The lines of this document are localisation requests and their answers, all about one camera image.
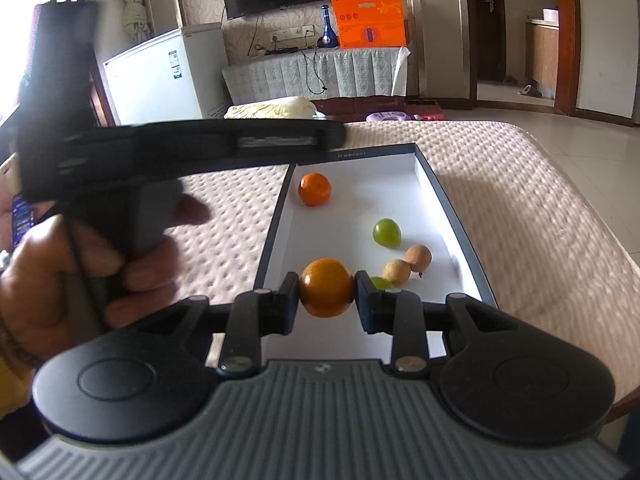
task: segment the orange box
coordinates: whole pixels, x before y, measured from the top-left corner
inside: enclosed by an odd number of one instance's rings
[[[402,0],[331,0],[342,48],[406,46]]]

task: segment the black circular disc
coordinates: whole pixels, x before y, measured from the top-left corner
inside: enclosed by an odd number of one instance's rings
[[[206,402],[215,374],[169,338],[112,332],[49,360],[33,399],[57,433],[97,443],[167,433]]]
[[[536,337],[510,331],[474,339],[443,368],[442,397],[466,424],[514,444],[591,436],[613,401],[609,371],[574,346]]]

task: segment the tiled floor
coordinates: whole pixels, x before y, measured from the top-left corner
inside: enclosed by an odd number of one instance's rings
[[[501,121],[531,133],[640,265],[640,128],[512,110],[451,110],[452,120]]]
[[[510,103],[524,103],[531,105],[553,106],[553,99],[529,97],[520,95],[520,86],[501,85],[489,81],[478,82],[478,100],[480,101],[502,101]]]

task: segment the tangerine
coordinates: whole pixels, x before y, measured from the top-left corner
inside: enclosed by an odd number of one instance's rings
[[[307,173],[300,179],[298,194],[306,205],[322,205],[331,196],[331,184],[321,173]]]
[[[321,258],[300,275],[300,301],[313,316],[339,316],[353,301],[353,287],[353,276],[343,264]]]

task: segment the power outlet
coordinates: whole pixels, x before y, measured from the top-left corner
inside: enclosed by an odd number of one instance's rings
[[[283,28],[271,33],[271,41],[289,41],[297,38],[312,38],[316,35],[315,25],[303,25],[302,27]]]

